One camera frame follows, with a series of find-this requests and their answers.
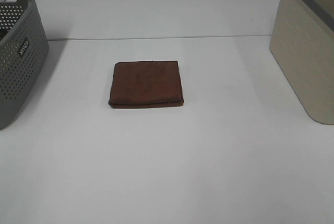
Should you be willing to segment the grey perforated plastic basket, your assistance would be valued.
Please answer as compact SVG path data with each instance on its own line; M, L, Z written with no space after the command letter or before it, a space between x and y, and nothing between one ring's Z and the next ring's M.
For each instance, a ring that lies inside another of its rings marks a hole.
M49 51L35 0L1 2L1 128L16 117Z

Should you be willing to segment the brown towel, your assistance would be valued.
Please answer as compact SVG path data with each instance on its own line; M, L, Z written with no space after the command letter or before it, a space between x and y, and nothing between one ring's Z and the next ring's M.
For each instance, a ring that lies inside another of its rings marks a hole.
M109 105L115 109L179 107L184 103L177 61L118 62Z

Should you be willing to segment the beige plastic storage bin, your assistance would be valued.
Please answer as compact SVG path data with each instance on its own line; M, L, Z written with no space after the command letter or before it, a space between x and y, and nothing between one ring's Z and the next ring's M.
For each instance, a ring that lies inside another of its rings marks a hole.
M270 51L308 116L333 124L333 0L280 0Z

